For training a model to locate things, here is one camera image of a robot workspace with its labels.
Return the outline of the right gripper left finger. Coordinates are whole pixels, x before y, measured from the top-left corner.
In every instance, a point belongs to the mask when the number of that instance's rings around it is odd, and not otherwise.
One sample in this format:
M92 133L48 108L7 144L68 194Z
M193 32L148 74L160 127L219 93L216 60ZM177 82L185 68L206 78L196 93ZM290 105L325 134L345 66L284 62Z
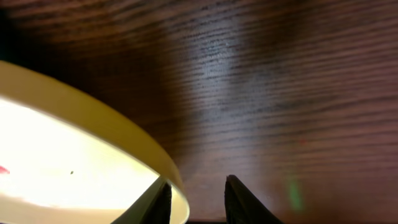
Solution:
M172 188L159 177L112 224L169 224L171 203Z

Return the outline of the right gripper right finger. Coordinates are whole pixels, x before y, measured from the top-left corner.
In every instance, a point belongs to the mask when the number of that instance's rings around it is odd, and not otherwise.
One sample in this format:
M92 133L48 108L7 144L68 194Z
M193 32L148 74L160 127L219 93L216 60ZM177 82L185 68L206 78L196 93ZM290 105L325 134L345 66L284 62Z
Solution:
M224 207L228 224L283 224L235 175L226 178Z

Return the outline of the green plate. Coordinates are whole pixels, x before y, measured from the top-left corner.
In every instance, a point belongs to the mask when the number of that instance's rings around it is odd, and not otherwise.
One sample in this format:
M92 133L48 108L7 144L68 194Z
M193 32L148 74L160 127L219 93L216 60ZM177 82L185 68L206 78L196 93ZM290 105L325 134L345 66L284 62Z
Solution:
M190 207L177 166L143 129L69 85L1 62L1 222L112 223L159 177L170 223Z

